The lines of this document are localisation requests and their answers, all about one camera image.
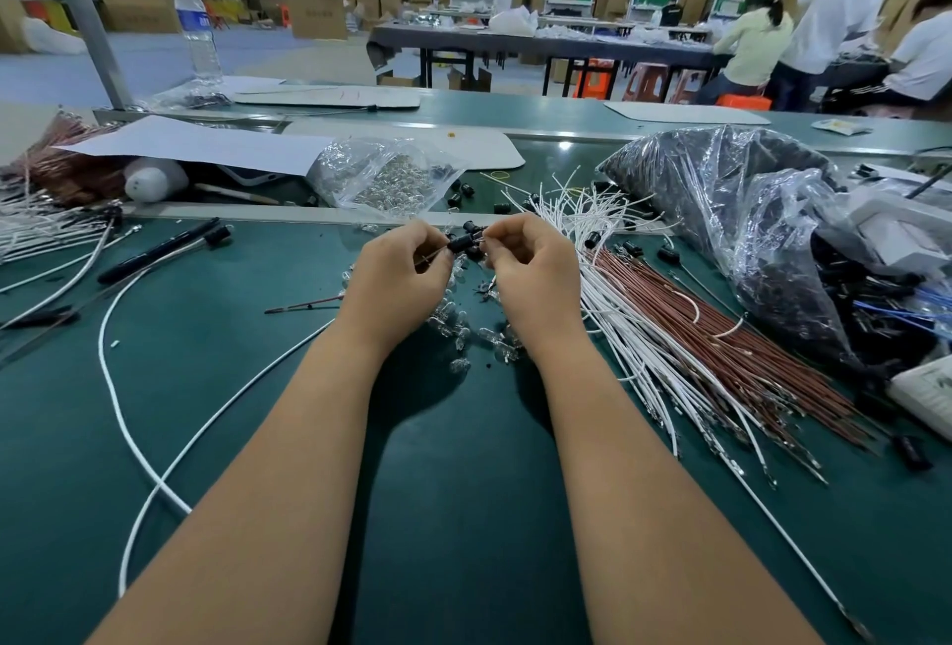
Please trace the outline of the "white paper sheet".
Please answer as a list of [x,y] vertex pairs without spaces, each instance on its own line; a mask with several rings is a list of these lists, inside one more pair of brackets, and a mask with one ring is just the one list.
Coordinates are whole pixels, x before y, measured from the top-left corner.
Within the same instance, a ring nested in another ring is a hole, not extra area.
[[333,141],[328,136],[256,133],[150,116],[56,148],[90,157],[175,159],[304,176]]

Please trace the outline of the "person's left forearm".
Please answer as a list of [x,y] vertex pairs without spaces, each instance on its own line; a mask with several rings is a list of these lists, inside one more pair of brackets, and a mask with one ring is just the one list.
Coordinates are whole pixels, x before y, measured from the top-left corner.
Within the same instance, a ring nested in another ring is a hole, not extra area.
[[326,645],[371,391],[416,329],[339,316],[86,645]]

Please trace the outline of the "red plastic stool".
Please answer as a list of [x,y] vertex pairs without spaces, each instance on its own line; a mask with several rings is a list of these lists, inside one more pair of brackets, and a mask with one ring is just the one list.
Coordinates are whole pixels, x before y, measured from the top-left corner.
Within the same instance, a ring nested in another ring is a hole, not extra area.
[[669,67],[663,64],[636,64],[625,86],[622,101],[663,103],[669,73]]

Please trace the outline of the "clear plastic water bottle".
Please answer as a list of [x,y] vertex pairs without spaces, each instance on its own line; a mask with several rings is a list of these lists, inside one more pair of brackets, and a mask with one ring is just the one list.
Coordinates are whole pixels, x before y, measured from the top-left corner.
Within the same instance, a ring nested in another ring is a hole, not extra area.
[[173,4],[195,77],[220,82],[223,72],[205,3],[203,0],[173,0]]

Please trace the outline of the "black cylindrical capacitor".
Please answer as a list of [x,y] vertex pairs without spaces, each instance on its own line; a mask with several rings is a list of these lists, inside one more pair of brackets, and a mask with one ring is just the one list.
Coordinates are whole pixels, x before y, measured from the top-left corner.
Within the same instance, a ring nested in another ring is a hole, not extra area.
[[453,255],[469,252],[477,249],[482,241],[482,232],[484,227],[476,225],[472,220],[468,220],[463,225],[463,235],[450,237],[446,244],[446,249]]

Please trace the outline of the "person's left hand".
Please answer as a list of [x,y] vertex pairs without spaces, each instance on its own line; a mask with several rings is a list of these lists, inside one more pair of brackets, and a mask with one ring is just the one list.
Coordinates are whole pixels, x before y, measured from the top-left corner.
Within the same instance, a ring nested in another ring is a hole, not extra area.
[[428,223],[413,219],[375,237],[363,246],[351,274],[340,321],[388,354],[418,329],[442,299],[422,299],[418,274],[448,237]]

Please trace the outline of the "person's right forearm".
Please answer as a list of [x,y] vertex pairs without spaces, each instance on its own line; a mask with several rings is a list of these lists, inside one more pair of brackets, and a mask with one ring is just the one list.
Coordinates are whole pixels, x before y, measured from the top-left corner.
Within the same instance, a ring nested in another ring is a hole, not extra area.
[[582,326],[530,336],[594,645],[824,645]]

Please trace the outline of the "white ribbed plastic box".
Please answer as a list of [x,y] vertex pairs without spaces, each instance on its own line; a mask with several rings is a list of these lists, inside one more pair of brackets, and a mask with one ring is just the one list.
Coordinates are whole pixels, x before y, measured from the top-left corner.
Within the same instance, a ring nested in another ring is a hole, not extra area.
[[952,353],[895,375],[887,396],[952,444]]

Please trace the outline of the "clear bag of black capacitors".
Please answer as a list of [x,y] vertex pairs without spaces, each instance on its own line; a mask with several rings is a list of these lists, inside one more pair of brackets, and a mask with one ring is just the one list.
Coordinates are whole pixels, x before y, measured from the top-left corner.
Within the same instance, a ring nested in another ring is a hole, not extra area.
[[716,267],[768,334],[815,361],[886,377],[952,353],[952,265],[883,266],[847,219],[857,189],[952,211],[952,184],[860,165],[844,175],[797,139],[737,126],[631,142],[598,172],[683,218],[678,235]]

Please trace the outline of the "pile of small glass bulbs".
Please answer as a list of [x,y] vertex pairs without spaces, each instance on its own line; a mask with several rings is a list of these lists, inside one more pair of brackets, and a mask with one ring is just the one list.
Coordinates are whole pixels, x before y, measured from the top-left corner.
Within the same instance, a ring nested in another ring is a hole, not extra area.
[[[347,285],[341,293],[341,307],[349,288],[353,269],[354,266],[349,271],[347,276]],[[466,348],[466,343],[470,338],[483,338],[490,345],[500,351],[501,357],[505,361],[512,361],[518,359],[520,356],[525,356],[525,348],[518,338],[515,337],[515,335],[490,334],[487,329],[482,329],[481,331],[475,330],[474,326],[468,320],[466,312],[461,309],[456,302],[453,301],[453,293],[449,290],[449,286],[453,283],[453,281],[454,274],[452,274],[451,278],[449,279],[448,288],[446,289],[442,302],[437,306],[432,315],[414,332],[424,326],[433,328],[435,332],[441,337],[453,340],[456,344],[457,350],[459,351],[462,351]],[[372,354],[375,359],[383,361],[398,346],[397,345],[388,354],[383,354],[372,343],[362,339],[360,337],[360,333],[355,331],[353,326],[350,326],[347,323],[342,323],[340,321],[339,315],[340,313],[336,316],[334,330],[341,331],[351,343],[351,346],[354,347],[355,351]]]

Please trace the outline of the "grey metal post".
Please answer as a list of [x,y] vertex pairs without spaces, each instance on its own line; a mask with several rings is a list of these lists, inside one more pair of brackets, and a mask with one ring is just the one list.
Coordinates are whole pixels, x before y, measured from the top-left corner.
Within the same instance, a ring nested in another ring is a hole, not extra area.
[[131,111],[135,101],[101,23],[93,0],[65,0],[84,39],[113,110]]

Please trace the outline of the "large black capacitor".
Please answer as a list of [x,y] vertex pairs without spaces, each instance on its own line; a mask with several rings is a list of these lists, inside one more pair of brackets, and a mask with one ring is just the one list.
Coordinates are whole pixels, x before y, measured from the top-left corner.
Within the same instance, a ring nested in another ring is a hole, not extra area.
[[934,468],[934,463],[924,450],[922,437],[898,434],[891,438],[891,444],[907,470],[925,472]]

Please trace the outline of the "wooden stick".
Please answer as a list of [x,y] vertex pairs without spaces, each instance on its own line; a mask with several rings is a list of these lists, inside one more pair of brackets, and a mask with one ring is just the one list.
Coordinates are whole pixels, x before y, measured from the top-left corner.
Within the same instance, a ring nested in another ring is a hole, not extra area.
[[192,189],[203,192],[206,194],[214,194],[222,197],[227,197],[229,199],[234,199],[238,201],[246,201],[259,205],[267,206],[282,206],[283,203],[278,199],[272,197],[264,196],[261,194],[253,194],[246,191],[232,190],[225,187],[220,187],[207,183],[195,183],[192,185]]

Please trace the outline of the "person's right hand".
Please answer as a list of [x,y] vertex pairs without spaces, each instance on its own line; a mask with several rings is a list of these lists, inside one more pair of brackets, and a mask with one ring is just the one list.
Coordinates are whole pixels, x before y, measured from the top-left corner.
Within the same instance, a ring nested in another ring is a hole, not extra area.
[[482,248],[511,251],[521,263],[516,291],[501,304],[537,365],[589,341],[581,314],[579,261],[569,239],[544,219],[521,214],[486,227]]

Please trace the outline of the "long dark work table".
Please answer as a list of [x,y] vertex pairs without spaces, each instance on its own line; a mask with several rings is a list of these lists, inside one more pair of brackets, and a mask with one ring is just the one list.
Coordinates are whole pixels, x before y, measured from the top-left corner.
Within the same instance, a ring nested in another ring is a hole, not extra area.
[[474,80],[477,60],[497,55],[530,54],[541,56],[546,65],[543,82],[548,83],[553,59],[606,59],[616,77],[622,63],[657,63],[677,69],[715,71],[729,61],[731,55],[714,55],[709,46],[687,47],[677,42],[657,44],[625,43],[621,38],[572,39],[503,36],[494,33],[448,29],[443,27],[383,23],[373,27],[366,42],[367,54],[376,66],[383,66],[398,50],[417,49],[420,54],[422,85],[433,87],[433,64],[439,52],[455,52],[465,56],[464,79]]

